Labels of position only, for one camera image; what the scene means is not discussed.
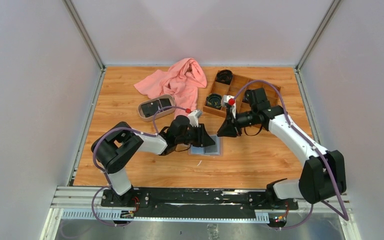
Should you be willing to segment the pink card holder wallet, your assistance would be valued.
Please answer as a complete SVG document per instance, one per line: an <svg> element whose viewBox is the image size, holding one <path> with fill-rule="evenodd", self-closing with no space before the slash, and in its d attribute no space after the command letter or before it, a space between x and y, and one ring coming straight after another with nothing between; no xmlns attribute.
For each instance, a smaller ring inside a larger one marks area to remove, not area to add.
<svg viewBox="0 0 384 240"><path fill-rule="evenodd" d="M188 150L189 155L198 156L220 156L222 154L222 140L217 135L210 136L214 140L215 144L206 147L194 147L192 146Z"/></svg>

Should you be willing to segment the beige oval card tray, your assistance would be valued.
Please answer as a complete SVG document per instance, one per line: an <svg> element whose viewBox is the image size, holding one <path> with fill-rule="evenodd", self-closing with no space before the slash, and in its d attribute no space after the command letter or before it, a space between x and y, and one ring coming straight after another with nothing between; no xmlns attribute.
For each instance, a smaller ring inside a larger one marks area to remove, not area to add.
<svg viewBox="0 0 384 240"><path fill-rule="evenodd" d="M149 99L139 104L137 112L144 122L151 122L156 112L164 107L175 106L176 102L173 96L163 94L156 98Z"/></svg>

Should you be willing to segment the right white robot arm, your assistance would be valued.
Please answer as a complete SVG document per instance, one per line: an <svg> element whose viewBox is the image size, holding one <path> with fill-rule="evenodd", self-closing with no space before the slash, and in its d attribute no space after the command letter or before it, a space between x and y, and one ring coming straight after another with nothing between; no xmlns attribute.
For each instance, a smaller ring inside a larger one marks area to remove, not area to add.
<svg viewBox="0 0 384 240"><path fill-rule="evenodd" d="M346 191L345 161L338 150L330 151L311 139L282 106L271 106L263 88L248 89L244 96L250 110L241 113L234 96L223 96L226 117L217 136L236 138L246 127L258 125L280 139L303 166L300 178L284 178L266 186L265 201L270 208L278 209L286 199L315 204Z"/></svg>

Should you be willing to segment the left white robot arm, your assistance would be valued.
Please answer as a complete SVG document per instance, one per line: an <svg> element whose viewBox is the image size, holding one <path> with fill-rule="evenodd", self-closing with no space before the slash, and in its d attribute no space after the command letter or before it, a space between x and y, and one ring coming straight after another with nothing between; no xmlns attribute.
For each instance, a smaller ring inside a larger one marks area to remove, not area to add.
<svg viewBox="0 0 384 240"><path fill-rule="evenodd" d="M121 121L98 138L91 151L94 163L101 166L115 202L126 207L136 200L126 165L137 152L166 156L178 145L206 148L215 144L204 124L193 124L189 117L179 115L155 134L141 132Z"/></svg>

